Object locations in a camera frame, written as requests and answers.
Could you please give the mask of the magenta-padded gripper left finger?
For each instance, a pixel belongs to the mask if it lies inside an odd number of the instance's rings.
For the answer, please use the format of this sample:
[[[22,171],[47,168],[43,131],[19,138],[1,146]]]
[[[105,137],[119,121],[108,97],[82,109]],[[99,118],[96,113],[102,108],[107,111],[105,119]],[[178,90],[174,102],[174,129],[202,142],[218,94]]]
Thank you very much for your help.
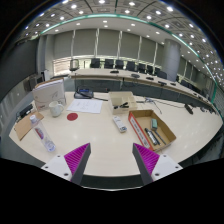
[[[43,165],[42,169],[79,185],[90,154],[91,145],[87,143],[65,155],[57,154],[49,162]]]

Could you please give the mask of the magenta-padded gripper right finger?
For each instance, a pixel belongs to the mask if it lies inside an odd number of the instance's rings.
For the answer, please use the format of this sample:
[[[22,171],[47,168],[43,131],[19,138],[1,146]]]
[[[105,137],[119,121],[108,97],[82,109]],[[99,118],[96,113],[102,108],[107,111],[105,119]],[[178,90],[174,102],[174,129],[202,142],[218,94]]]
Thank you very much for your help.
[[[168,155],[159,155],[137,143],[133,144],[132,153],[135,157],[144,185],[182,169],[182,167]]]

